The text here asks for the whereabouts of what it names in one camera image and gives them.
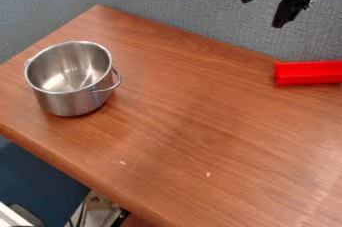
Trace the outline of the red rectangular block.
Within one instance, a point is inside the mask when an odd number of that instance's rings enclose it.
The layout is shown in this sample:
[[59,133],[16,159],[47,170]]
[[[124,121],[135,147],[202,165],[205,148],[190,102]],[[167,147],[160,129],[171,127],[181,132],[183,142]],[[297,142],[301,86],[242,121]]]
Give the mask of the red rectangular block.
[[342,83],[342,61],[277,63],[278,85]]

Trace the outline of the stainless steel pot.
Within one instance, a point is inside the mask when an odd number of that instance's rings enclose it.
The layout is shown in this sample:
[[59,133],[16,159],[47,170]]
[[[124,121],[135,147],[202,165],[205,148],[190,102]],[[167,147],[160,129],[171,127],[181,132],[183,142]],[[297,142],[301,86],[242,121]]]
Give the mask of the stainless steel pot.
[[111,52],[91,41],[43,49],[24,64],[24,78],[40,107],[63,117],[96,111],[122,84]]

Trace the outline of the white object bottom left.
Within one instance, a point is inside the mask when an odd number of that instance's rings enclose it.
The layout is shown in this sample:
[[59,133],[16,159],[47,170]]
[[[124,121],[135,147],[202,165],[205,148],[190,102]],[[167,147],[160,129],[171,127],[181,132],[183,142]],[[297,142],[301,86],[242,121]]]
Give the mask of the white object bottom left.
[[0,202],[0,227],[46,227],[46,225],[23,206]]

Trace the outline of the metal table leg bracket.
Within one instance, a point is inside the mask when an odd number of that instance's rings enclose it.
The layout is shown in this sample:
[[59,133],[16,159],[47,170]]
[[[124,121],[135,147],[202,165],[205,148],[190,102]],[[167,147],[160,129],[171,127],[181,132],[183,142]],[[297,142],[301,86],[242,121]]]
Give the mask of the metal table leg bracket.
[[72,214],[66,227],[118,227],[130,212],[98,192],[91,191]]

